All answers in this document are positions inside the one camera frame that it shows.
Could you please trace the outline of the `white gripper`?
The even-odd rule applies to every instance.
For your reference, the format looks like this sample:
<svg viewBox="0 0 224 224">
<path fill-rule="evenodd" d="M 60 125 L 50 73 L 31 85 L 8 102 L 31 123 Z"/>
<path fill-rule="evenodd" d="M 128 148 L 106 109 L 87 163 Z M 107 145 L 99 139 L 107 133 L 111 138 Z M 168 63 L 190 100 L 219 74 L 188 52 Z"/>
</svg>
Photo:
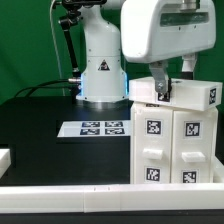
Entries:
<svg viewBox="0 0 224 224">
<path fill-rule="evenodd" d="M 128 62 L 150 63 L 155 91 L 161 94 L 172 89 L 168 62 L 161 60 L 184 55 L 181 78 L 193 80 L 196 52 L 213 48 L 216 41 L 213 1 L 201 0 L 194 11 L 182 6 L 182 0 L 126 0 L 121 9 L 123 54 Z"/>
</svg>

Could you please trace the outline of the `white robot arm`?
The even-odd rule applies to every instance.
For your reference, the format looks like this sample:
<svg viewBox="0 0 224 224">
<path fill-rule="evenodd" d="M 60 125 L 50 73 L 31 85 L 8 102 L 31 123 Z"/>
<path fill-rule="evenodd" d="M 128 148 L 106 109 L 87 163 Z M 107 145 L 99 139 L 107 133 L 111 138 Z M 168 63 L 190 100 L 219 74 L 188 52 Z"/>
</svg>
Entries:
<svg viewBox="0 0 224 224">
<path fill-rule="evenodd" d="M 211 49 L 216 41 L 212 0 L 108 0 L 81 8 L 87 66 L 78 99 L 96 107 L 127 99 L 120 58 L 147 64 L 155 91 L 171 92 L 171 58 Z"/>
</svg>

